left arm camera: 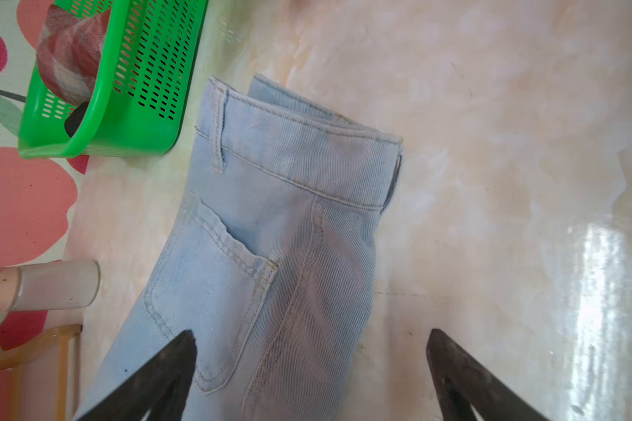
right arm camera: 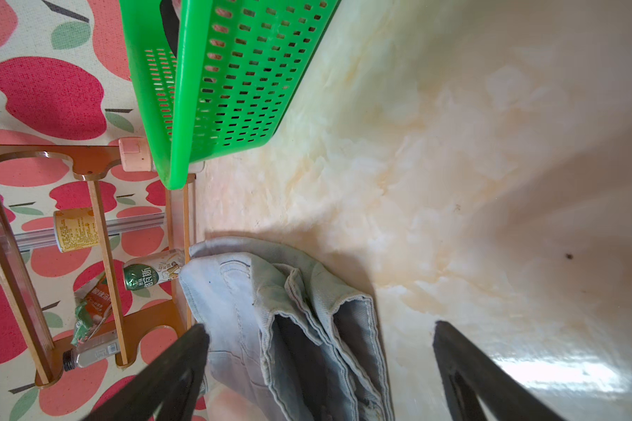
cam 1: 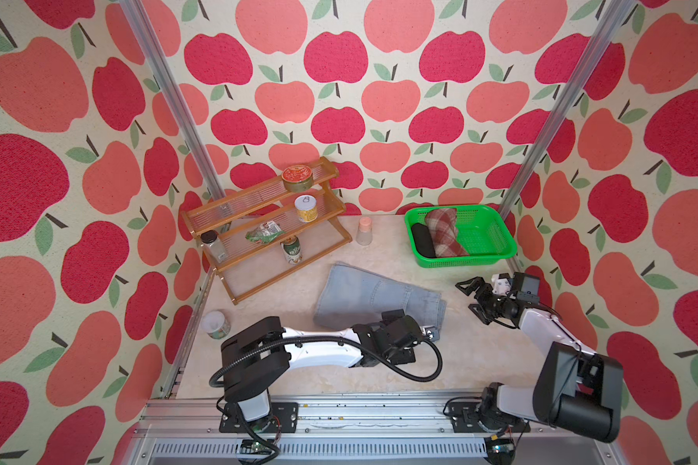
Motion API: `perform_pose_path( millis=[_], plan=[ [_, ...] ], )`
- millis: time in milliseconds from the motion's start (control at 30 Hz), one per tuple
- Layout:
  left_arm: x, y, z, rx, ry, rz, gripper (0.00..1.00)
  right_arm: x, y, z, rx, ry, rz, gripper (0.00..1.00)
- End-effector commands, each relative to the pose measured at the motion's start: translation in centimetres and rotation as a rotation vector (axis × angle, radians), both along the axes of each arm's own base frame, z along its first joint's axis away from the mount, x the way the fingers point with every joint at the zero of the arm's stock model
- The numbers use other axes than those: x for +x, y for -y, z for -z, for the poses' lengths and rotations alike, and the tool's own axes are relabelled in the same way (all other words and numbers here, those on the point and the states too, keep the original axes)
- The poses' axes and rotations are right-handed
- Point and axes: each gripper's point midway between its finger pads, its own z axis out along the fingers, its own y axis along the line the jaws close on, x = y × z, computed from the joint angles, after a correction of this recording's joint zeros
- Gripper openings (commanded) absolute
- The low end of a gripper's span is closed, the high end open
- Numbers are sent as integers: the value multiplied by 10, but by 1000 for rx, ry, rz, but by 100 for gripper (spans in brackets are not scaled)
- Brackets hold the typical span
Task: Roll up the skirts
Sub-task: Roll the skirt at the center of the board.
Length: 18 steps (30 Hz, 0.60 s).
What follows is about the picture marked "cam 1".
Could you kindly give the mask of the light denim skirt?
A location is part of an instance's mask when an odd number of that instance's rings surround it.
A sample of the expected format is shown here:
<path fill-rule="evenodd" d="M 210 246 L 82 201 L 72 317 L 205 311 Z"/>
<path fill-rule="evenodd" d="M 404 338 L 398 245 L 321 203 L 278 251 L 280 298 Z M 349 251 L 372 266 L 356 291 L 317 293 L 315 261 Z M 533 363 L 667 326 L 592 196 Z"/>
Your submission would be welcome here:
<path fill-rule="evenodd" d="M 432 340 L 437 342 L 446 308 L 447 302 L 438 292 L 336 263 L 316 303 L 313 321 L 338 331 L 355 324 L 374 324 L 385 312 L 403 310 L 420 326 L 433 327 Z"/>

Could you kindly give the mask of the green plastic basket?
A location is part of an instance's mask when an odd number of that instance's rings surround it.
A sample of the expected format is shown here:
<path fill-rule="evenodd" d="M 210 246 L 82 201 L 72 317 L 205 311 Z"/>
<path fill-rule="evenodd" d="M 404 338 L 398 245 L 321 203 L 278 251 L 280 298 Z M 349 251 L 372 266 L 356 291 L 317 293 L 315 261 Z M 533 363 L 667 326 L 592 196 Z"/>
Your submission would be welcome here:
<path fill-rule="evenodd" d="M 436 209 L 440 207 L 416 207 L 408 209 L 404 214 L 407 236 L 419 267 L 479 267 L 494 265 L 516 255 L 516 242 L 495 209 L 486 205 L 456 205 L 456 240 L 468 256 L 434 259 L 422 256 L 413 238 L 412 227 L 416 224 L 424 225 L 427 214 Z"/>

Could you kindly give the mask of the black skirt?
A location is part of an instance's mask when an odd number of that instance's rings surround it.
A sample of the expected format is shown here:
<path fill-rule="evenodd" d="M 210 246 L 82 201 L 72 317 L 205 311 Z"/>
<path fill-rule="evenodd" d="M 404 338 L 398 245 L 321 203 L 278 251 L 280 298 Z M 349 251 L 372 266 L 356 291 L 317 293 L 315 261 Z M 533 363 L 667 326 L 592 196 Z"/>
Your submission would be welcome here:
<path fill-rule="evenodd" d="M 411 226 L 412 237 L 416 251 L 426 259 L 435 259 L 436 251 L 432 234 L 426 224 L 416 223 Z"/>

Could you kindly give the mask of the red plaid skirt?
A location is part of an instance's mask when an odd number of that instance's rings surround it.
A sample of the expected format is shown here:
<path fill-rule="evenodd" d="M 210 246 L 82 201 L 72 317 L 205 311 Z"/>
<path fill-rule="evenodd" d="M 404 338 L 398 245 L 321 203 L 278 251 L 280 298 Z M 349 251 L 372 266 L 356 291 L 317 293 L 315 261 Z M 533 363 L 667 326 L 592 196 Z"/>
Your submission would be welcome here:
<path fill-rule="evenodd" d="M 458 213 L 454 208 L 437 208 L 425 217 L 436 258 L 467 257 L 468 252 L 457 239 Z"/>

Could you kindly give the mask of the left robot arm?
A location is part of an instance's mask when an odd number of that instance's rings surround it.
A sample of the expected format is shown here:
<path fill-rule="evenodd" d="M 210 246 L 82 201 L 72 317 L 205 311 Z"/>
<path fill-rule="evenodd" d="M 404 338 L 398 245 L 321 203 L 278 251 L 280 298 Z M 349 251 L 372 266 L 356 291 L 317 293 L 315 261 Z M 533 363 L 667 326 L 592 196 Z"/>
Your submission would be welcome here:
<path fill-rule="evenodd" d="M 334 332 L 297 331 L 269 316 L 225 340 L 222 367 L 209 378 L 220 389 L 216 408 L 226 420 L 259 422 L 273 414 L 270 387 L 284 374 L 302 368 L 384 366 L 415 383 L 436 380 L 443 358 L 434 344 L 433 327 L 419 325 L 401 310 L 384 312 L 381 321 Z M 415 375 L 401 366 L 416 362 L 414 349 L 426 345 L 436 365 L 430 375 Z"/>

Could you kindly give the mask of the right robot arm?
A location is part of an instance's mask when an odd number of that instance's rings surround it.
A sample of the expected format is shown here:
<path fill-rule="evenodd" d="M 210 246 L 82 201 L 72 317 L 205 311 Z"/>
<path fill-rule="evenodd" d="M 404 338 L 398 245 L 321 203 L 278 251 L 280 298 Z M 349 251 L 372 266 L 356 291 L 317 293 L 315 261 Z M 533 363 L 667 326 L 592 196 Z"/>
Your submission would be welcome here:
<path fill-rule="evenodd" d="M 456 288 L 474 298 L 468 308 L 484 325 L 521 331 L 545 356 L 533 387 L 490 384 L 475 410 L 463 415 L 467 422 L 492 433 L 540 422 L 606 444 L 618 438 L 624 368 L 566 329 L 560 314 L 542 303 L 538 277 L 477 276 Z"/>

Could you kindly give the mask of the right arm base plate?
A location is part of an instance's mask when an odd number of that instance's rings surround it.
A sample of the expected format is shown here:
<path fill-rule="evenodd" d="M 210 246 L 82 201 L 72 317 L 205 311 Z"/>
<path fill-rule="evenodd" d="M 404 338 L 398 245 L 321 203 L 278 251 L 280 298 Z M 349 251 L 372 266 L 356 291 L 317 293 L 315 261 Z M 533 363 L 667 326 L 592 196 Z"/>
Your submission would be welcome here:
<path fill-rule="evenodd" d="M 522 418 L 492 408 L 481 407 L 481 400 L 472 396 L 454 397 L 443 407 L 456 433 L 487 433 L 500 435 L 508 431 L 531 432 L 529 424 Z"/>

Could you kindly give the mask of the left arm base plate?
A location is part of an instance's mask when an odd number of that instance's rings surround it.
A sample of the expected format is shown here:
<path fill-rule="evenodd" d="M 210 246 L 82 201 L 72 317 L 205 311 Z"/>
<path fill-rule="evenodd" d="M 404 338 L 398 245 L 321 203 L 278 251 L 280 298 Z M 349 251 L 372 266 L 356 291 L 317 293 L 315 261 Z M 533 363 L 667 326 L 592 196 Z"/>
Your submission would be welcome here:
<path fill-rule="evenodd" d="M 255 433 L 277 434 L 296 432 L 299 405 L 295 402 L 277 402 L 271 405 L 271 412 L 261 420 L 250 422 L 249 426 Z M 238 417 L 236 406 L 227 403 L 224 406 L 220 424 L 220 433 L 246 434 L 244 423 Z"/>

